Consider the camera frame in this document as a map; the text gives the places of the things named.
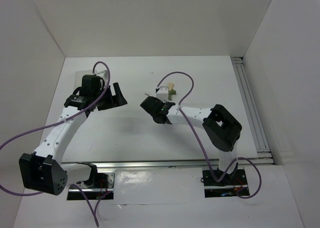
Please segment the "green wood block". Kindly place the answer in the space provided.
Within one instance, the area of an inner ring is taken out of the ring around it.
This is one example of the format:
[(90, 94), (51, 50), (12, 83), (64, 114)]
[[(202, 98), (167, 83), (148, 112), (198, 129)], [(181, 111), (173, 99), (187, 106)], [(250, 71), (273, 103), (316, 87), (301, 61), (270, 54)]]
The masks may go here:
[(172, 96), (176, 95), (176, 94), (177, 94), (177, 92), (174, 89), (169, 90), (168, 91), (168, 100), (172, 101)]

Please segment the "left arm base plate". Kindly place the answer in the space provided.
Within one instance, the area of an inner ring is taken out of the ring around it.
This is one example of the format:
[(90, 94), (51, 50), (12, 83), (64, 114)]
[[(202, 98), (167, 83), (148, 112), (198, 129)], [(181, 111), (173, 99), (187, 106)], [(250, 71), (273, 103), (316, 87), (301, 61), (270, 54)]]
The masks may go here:
[(73, 171), (68, 175), (67, 182), (67, 200), (84, 201), (85, 198), (77, 188), (71, 185), (77, 185), (86, 195), (89, 201), (114, 199), (115, 172), (96, 170)]

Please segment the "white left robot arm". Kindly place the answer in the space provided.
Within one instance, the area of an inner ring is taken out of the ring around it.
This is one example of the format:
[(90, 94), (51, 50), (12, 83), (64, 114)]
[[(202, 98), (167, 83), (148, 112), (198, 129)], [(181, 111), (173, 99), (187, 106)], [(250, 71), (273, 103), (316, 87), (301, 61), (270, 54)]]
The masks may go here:
[(25, 188), (42, 193), (59, 195), (72, 185), (84, 183), (93, 187), (99, 180), (97, 166), (87, 162), (62, 164), (62, 159), (78, 128), (94, 109), (99, 111), (127, 104), (119, 84), (113, 84), (115, 93), (97, 75), (84, 75), (65, 103), (58, 120), (45, 140), (31, 153), (24, 153), (19, 167)]

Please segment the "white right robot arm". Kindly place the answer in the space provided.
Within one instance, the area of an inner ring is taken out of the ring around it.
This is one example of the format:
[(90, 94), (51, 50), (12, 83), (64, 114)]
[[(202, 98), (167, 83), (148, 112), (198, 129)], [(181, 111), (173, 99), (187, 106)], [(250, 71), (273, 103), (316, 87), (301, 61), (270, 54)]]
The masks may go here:
[(236, 148), (242, 126), (225, 107), (217, 104), (214, 108), (192, 108), (163, 102), (152, 96), (147, 97), (140, 106), (158, 124), (189, 125), (193, 132), (195, 128), (204, 129), (212, 145), (218, 149), (218, 167), (214, 170), (199, 136), (195, 136), (213, 180), (219, 186), (226, 186), (232, 180), (238, 168)]

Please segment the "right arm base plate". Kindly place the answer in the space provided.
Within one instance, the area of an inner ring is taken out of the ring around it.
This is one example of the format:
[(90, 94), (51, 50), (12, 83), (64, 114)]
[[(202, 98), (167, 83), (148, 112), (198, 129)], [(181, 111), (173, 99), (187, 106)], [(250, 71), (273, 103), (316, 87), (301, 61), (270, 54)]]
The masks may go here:
[(232, 177), (226, 174), (219, 183), (213, 179), (210, 170), (203, 170), (200, 181), (204, 185), (204, 196), (206, 198), (237, 197), (237, 193), (242, 197), (250, 196), (244, 169), (237, 169)]

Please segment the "natural wood block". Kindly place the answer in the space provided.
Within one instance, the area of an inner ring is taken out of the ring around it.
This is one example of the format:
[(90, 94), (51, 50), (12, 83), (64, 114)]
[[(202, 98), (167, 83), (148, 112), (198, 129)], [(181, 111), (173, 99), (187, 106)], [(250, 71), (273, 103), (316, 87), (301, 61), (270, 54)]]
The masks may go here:
[(168, 90), (171, 91), (171, 90), (173, 90), (173, 88), (174, 88), (174, 83), (169, 82), (168, 83)]

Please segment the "white perforated box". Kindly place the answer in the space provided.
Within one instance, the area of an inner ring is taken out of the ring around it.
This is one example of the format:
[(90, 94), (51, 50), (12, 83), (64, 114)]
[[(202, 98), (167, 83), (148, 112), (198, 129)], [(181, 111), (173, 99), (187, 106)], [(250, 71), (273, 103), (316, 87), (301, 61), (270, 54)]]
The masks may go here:
[(77, 71), (74, 77), (74, 90), (78, 87), (91, 89), (97, 80), (97, 76), (92, 73), (92, 70)]

